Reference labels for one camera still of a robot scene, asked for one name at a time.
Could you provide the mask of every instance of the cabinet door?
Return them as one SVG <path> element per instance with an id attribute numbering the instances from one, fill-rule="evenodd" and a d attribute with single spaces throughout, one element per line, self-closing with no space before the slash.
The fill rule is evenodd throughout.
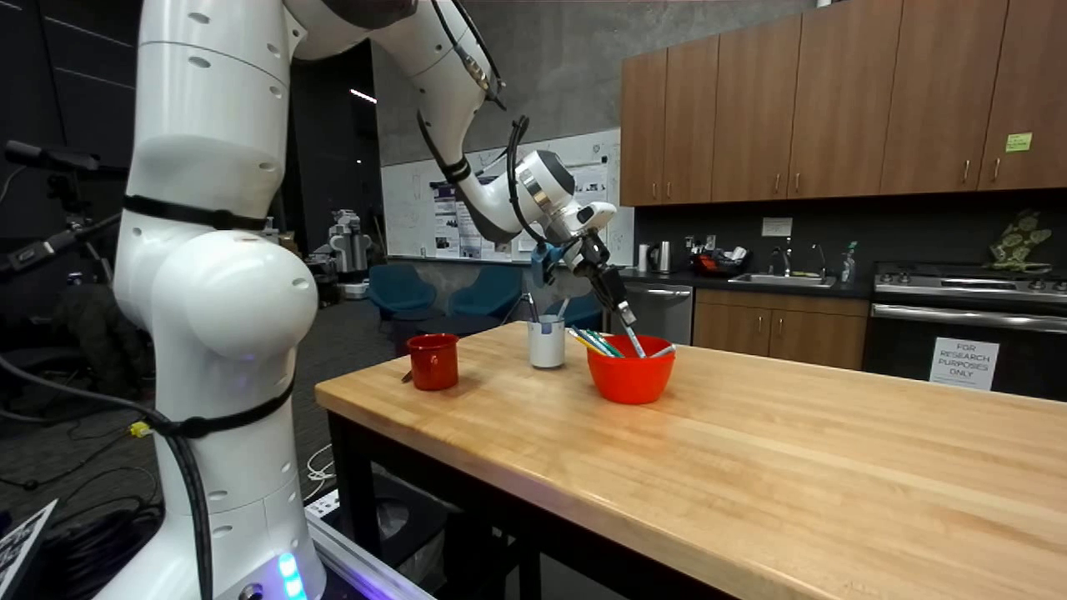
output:
<path id="1" fill-rule="evenodd" d="M 985 153 L 988 189 L 1067 186 L 1065 29 L 1065 0 L 1010 3 Z"/>
<path id="2" fill-rule="evenodd" d="M 619 97 L 619 199 L 628 207 L 663 202 L 663 110 L 667 49 L 628 59 Z"/>
<path id="3" fill-rule="evenodd" d="M 903 0 L 884 194 L 978 189 L 1008 0 Z"/>
<path id="4" fill-rule="evenodd" d="M 878 194 L 899 0 L 802 14 L 789 197 Z"/>
<path id="5" fill-rule="evenodd" d="M 697 292 L 692 346 L 768 356 L 769 310 L 759 292 Z"/>
<path id="6" fill-rule="evenodd" d="M 712 199 L 786 189 L 801 15 L 720 36 Z"/>
<path id="7" fill-rule="evenodd" d="M 794 296 L 769 319 L 769 356 L 851 369 L 863 364 L 866 304 Z"/>
<path id="8" fill-rule="evenodd" d="M 710 199 L 718 41 L 682 44 L 667 53 L 667 202 Z"/>

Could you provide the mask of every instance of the wooden tabletop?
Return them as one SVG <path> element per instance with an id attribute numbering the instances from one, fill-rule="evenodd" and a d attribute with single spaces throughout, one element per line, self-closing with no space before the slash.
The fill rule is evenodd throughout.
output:
<path id="1" fill-rule="evenodd" d="M 582 349 L 509 324 L 461 386 L 408 356 L 325 410 L 736 596 L 1065 596 L 1067 403 L 682 346 L 661 403 L 597 395 Z"/>

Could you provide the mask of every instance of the appliance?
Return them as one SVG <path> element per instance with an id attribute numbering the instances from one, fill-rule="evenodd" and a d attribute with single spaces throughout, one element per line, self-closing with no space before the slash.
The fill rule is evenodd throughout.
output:
<path id="1" fill-rule="evenodd" d="M 1067 399 L 1067 273 L 884 264 L 874 275 L 874 373 Z"/>
<path id="2" fill-rule="evenodd" d="M 692 287 L 628 280 L 628 300 L 636 312 L 636 331 L 672 343 L 692 343 Z"/>

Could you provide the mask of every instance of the wooden table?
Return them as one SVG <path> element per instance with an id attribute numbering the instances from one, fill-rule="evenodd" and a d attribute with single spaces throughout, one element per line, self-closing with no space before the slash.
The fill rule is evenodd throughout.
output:
<path id="1" fill-rule="evenodd" d="M 1067 592 L 1067 403 L 682 346 L 661 403 L 618 407 L 574 340 L 564 369 L 523 340 L 462 337 L 447 394 L 408 356 L 320 382 L 334 443 L 372 432 L 733 596 Z"/>

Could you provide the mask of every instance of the white cup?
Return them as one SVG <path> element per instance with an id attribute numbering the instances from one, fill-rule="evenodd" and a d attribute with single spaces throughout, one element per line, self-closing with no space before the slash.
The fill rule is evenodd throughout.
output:
<path id="1" fill-rule="evenodd" d="M 543 312 L 530 324 L 530 364 L 534 369 L 564 365 L 564 317 Z"/>

